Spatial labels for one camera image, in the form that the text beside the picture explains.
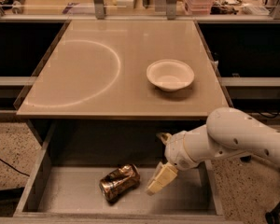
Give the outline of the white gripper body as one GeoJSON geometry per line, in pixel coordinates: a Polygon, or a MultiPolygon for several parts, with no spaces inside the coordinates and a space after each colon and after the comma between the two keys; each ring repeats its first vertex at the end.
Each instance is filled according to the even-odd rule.
{"type": "Polygon", "coordinates": [[[198,166],[198,163],[186,152],[184,145],[185,137],[185,131],[175,134],[165,134],[165,158],[178,171],[186,171],[198,166]]]}

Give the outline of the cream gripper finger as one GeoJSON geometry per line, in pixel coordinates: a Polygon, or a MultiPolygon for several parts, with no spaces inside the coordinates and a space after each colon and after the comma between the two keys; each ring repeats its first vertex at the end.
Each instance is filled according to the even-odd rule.
{"type": "Polygon", "coordinates": [[[172,137],[170,133],[157,133],[156,136],[162,141],[165,146],[168,144],[172,137]]]}
{"type": "Polygon", "coordinates": [[[176,177],[178,170],[169,162],[160,162],[153,176],[147,182],[146,194],[154,195],[169,185],[176,177]]]}

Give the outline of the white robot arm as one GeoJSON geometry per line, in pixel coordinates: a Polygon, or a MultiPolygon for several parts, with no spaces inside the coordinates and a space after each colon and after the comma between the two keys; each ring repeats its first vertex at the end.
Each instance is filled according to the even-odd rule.
{"type": "Polygon", "coordinates": [[[235,108],[214,110],[203,126],[191,131],[159,133],[158,137],[165,145],[167,162],[159,163],[148,181],[149,195],[168,186],[180,171],[195,168],[203,161],[254,154],[280,168],[280,131],[235,108]]]}

